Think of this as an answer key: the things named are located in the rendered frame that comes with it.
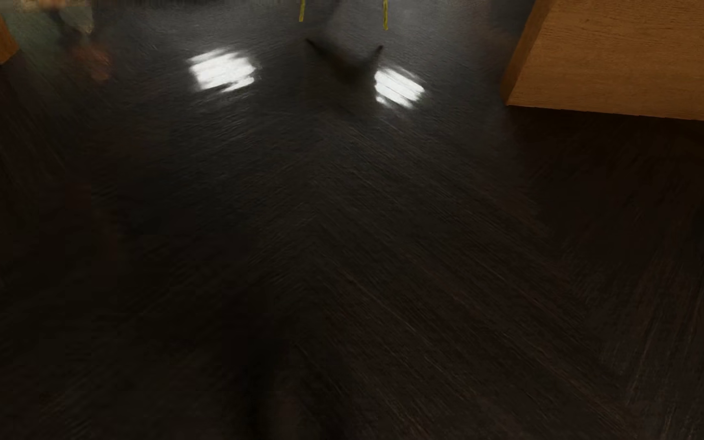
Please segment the yellow chair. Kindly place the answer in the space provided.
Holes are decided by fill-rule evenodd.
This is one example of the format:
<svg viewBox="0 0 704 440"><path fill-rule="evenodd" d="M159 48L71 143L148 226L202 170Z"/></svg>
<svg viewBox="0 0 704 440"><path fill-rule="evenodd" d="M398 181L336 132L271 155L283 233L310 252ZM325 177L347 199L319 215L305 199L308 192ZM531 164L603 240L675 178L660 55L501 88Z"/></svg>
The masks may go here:
<svg viewBox="0 0 704 440"><path fill-rule="evenodd" d="M306 20L306 9L309 1L310 0L297 0L297 4L299 5L297 21L299 23L304 23ZM389 4L390 0L381 0L382 26L385 31L389 30Z"/></svg>

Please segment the large wooden cabinet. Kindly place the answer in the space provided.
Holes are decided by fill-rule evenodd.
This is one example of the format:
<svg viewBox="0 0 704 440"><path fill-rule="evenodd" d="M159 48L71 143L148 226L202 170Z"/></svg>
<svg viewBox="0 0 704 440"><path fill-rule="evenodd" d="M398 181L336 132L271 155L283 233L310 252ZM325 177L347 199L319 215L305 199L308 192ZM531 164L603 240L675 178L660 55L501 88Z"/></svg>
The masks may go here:
<svg viewBox="0 0 704 440"><path fill-rule="evenodd" d="M508 106L704 121L704 0L536 0Z"/></svg>

